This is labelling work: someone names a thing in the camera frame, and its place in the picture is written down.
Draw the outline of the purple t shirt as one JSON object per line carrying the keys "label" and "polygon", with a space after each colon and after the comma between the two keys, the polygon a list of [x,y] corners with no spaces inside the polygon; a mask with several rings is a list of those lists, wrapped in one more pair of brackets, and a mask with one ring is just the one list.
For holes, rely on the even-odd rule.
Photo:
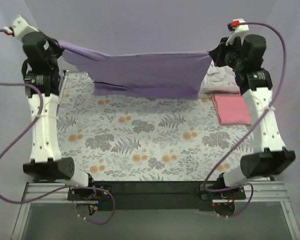
{"label": "purple t shirt", "polygon": [[59,45],[67,63],[88,73],[96,96],[193,100],[212,62],[206,51],[107,55],[66,41]]}

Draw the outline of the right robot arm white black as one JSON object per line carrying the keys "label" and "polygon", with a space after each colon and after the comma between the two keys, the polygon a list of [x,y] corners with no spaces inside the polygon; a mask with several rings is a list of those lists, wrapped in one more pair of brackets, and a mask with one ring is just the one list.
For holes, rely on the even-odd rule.
{"label": "right robot arm white black", "polygon": [[294,150],[288,150],[279,132],[273,100],[275,95],[270,73],[262,68],[266,39],[249,34],[229,43],[223,37],[218,47],[209,52],[217,67],[230,67],[235,82],[247,106],[253,135],[253,153],[244,155],[239,166],[219,175],[216,182],[205,188],[227,199],[248,181],[280,175],[296,159]]}

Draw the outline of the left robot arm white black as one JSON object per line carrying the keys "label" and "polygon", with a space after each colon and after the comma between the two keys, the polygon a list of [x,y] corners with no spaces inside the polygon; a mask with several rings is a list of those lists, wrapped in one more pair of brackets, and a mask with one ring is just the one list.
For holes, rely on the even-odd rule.
{"label": "left robot arm white black", "polygon": [[41,31],[27,33],[21,42],[27,57],[22,65],[25,93],[35,121],[29,163],[23,165],[23,172],[40,181],[80,186],[79,194],[91,200],[97,191],[89,183],[90,175],[76,170],[71,157],[62,157],[58,143],[57,112],[63,83],[58,58],[63,48]]}

